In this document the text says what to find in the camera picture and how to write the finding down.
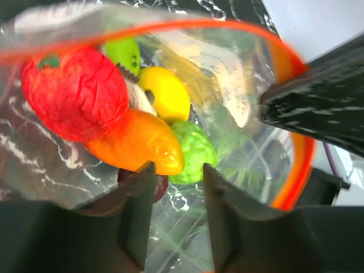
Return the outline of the clear zip top bag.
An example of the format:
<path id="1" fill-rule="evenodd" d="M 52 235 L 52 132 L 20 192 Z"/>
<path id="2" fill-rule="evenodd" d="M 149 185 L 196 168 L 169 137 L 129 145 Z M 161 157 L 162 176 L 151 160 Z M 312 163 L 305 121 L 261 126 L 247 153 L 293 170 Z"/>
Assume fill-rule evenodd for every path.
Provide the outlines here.
<path id="1" fill-rule="evenodd" d="M 257 25 L 108 1 L 1 29 L 3 272 L 217 272 L 205 184 L 291 209 L 312 138 L 258 120 L 305 65 Z"/>

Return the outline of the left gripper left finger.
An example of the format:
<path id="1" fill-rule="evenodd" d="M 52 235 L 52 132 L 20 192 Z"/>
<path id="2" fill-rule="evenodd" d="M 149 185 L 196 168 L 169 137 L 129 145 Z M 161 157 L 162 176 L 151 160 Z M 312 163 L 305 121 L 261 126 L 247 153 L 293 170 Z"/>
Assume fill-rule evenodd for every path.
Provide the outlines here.
<path id="1" fill-rule="evenodd" d="M 95 232 L 85 242 L 90 272 L 142 272 L 146 263 L 154 188 L 155 165 L 146 162 L 110 192 L 72 211 L 88 220 Z"/>

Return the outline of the red fake apple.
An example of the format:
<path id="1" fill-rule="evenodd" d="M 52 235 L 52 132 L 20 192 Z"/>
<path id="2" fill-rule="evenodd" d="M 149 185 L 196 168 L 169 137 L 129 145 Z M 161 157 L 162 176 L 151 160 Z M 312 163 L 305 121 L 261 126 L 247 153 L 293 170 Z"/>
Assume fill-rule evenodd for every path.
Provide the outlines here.
<path id="1" fill-rule="evenodd" d="M 23 94 L 42 124 L 74 142 L 106 133 L 129 105 L 123 76 L 95 48 L 33 57 L 23 63 L 20 78 Z"/>

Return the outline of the orange fake mango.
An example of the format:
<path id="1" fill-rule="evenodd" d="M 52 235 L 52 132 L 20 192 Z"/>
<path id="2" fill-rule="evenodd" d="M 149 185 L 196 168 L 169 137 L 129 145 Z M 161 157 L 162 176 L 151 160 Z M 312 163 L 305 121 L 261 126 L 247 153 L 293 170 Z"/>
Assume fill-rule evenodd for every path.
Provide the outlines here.
<path id="1" fill-rule="evenodd" d="M 146 162 L 155 164 L 158 175 L 177 175 L 185 166 L 172 129 L 160 118 L 135 109 L 128 109 L 110 131 L 84 146 L 104 163 L 133 172 Z"/>

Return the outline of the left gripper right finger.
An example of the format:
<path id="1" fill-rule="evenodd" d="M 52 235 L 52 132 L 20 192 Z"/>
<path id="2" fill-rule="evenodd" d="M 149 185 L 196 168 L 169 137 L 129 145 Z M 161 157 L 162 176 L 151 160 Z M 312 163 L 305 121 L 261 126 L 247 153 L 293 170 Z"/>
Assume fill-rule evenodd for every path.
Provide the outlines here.
<path id="1" fill-rule="evenodd" d="M 215 271 L 283 272 L 274 221 L 284 213 L 231 185 L 210 164 L 203 173 Z"/>

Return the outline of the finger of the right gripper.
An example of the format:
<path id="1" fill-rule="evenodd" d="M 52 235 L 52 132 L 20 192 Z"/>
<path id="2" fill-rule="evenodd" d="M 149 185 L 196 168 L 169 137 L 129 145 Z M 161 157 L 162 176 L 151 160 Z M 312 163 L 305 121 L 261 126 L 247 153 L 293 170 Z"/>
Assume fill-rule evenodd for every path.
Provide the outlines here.
<path id="1" fill-rule="evenodd" d="M 259 120 L 363 156 L 363 36 L 260 97 Z"/>

